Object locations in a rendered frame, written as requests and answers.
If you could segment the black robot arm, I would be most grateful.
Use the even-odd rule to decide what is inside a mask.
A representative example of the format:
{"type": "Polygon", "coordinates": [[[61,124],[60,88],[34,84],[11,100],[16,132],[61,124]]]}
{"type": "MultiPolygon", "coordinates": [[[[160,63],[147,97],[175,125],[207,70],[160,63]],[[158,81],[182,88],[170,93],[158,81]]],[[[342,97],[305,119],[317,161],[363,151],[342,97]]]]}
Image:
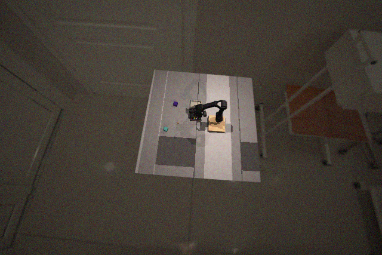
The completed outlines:
{"type": "Polygon", "coordinates": [[[219,100],[219,101],[213,101],[211,103],[207,104],[198,104],[195,106],[195,108],[190,107],[189,113],[197,113],[198,115],[201,114],[201,112],[204,112],[205,109],[211,108],[211,107],[217,107],[220,110],[216,112],[216,122],[222,122],[223,121],[223,112],[227,109],[227,101],[225,100],[219,100]],[[221,102],[221,107],[217,105],[218,102],[221,102]]]}

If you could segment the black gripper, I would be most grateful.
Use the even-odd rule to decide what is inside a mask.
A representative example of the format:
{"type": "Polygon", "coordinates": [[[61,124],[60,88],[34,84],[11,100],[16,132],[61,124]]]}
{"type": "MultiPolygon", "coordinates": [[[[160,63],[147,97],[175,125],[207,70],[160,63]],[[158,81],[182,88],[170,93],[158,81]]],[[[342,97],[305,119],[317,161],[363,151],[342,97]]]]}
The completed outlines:
{"type": "Polygon", "coordinates": [[[203,113],[201,113],[201,114],[199,114],[199,115],[198,115],[197,113],[194,113],[194,114],[193,114],[193,113],[189,113],[189,115],[190,115],[190,119],[191,119],[191,118],[194,118],[194,117],[195,117],[195,118],[197,118],[197,117],[198,117],[198,118],[201,118],[202,115],[204,115],[204,117],[206,117],[206,116],[207,116],[207,112],[204,111],[203,113]]]}

